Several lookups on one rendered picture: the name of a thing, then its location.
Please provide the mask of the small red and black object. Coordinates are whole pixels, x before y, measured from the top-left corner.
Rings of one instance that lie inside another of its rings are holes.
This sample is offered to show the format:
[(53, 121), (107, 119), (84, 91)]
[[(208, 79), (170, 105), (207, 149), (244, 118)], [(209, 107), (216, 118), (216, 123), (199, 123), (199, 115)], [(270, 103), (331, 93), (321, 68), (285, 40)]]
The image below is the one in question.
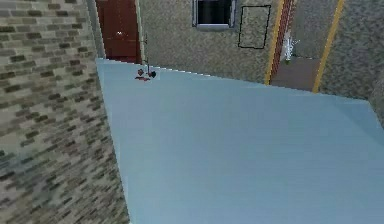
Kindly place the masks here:
[(156, 76), (157, 73), (154, 70), (151, 70), (149, 66), (145, 66), (144, 68), (140, 68), (137, 70), (137, 75), (135, 76), (135, 79), (146, 82), (155, 79)]

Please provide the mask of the grey framed dark window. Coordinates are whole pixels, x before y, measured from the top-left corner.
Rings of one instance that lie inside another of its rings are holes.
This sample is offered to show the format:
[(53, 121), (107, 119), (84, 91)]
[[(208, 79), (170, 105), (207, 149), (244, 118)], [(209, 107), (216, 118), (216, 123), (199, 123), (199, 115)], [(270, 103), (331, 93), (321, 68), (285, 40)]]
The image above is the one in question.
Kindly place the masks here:
[(229, 29), (234, 26), (236, 0), (192, 0), (192, 26)]

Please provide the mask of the dark red room door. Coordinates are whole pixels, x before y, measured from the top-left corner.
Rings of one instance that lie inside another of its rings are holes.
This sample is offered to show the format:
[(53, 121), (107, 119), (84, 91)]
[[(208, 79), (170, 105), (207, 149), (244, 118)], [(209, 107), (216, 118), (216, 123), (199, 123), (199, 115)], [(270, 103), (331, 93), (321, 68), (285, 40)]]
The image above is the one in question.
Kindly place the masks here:
[(142, 62), (135, 0), (96, 0), (106, 58)]

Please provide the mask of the white house plant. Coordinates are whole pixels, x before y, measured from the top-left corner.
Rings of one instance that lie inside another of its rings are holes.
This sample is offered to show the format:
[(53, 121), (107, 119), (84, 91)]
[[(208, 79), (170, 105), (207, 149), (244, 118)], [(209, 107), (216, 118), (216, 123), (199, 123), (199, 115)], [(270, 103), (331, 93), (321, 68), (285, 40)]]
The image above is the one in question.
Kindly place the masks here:
[(289, 64), (293, 55), (294, 46), (299, 43), (299, 40), (294, 40), (292, 37), (288, 37), (284, 44), (284, 62)]

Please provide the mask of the black framed wall picture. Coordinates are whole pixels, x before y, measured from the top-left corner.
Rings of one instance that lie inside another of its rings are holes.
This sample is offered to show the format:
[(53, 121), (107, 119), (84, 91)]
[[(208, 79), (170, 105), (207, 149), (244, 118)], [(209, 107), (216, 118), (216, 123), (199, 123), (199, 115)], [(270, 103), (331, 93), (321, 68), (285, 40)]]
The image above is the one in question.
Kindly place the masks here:
[(243, 6), (238, 46), (244, 49), (263, 49), (266, 45), (270, 5)]

